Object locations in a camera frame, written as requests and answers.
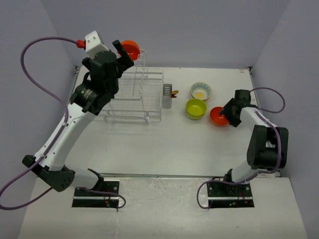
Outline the orange bowl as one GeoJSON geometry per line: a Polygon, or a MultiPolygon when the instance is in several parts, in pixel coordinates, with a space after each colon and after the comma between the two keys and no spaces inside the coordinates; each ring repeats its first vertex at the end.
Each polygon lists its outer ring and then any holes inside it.
{"type": "Polygon", "coordinates": [[[223,109],[223,107],[214,107],[211,109],[211,111],[209,113],[210,120],[216,126],[229,125],[229,121],[225,118],[225,116],[220,114],[222,109],[223,109]]]}
{"type": "Polygon", "coordinates": [[[136,42],[125,40],[121,42],[121,45],[133,61],[139,58],[141,51],[136,42]]]}

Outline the white floral ceramic bowl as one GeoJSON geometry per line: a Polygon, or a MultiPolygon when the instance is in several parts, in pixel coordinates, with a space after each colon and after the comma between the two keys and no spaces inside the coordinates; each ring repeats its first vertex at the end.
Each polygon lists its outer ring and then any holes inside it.
{"type": "Polygon", "coordinates": [[[199,99],[199,100],[203,100],[203,101],[207,101],[208,99],[210,99],[210,95],[203,95],[203,94],[199,94],[199,95],[191,95],[194,99],[199,99]]]}

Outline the lime green bowl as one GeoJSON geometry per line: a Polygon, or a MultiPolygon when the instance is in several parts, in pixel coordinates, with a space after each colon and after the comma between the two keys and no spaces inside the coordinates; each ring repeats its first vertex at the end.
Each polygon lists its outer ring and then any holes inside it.
{"type": "Polygon", "coordinates": [[[191,120],[199,120],[199,119],[201,119],[201,118],[203,118],[205,116],[205,114],[200,115],[200,116],[194,116],[194,115],[190,114],[189,112],[186,112],[186,115],[191,120]]]}
{"type": "Polygon", "coordinates": [[[200,116],[206,113],[207,105],[203,100],[191,99],[187,101],[185,110],[194,116],[200,116]]]}

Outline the yellow sun pattern bowl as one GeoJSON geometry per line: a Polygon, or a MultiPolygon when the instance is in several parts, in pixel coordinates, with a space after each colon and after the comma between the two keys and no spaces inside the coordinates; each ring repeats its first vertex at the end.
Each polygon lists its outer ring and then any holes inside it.
{"type": "Polygon", "coordinates": [[[194,83],[191,88],[190,88],[190,94],[191,95],[210,95],[212,94],[212,89],[211,87],[204,83],[204,82],[196,82],[194,83]]]}

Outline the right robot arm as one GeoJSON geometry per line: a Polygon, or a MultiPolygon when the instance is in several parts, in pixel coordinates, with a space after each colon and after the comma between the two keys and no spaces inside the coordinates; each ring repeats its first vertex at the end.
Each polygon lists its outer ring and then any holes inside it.
{"type": "Polygon", "coordinates": [[[278,127],[251,103],[250,90],[236,90],[235,95],[222,108],[229,125],[238,127],[245,123],[251,130],[251,138],[246,160],[238,167],[230,169],[222,180],[222,189],[226,195],[233,196],[240,190],[240,184],[248,184],[259,174],[274,174],[287,164],[289,131],[278,127]]]}

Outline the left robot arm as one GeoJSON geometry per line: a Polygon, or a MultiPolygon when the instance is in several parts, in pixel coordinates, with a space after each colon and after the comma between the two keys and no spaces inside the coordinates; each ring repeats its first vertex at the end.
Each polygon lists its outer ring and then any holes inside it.
{"type": "Polygon", "coordinates": [[[103,192],[102,177],[92,169],[72,170],[65,160],[84,129],[119,91],[118,79],[134,62],[120,41],[113,41],[114,53],[105,47],[83,59],[88,69],[83,81],[71,95],[66,113],[45,145],[22,163],[50,188],[62,192],[70,186],[86,188],[93,196],[103,192]]]}

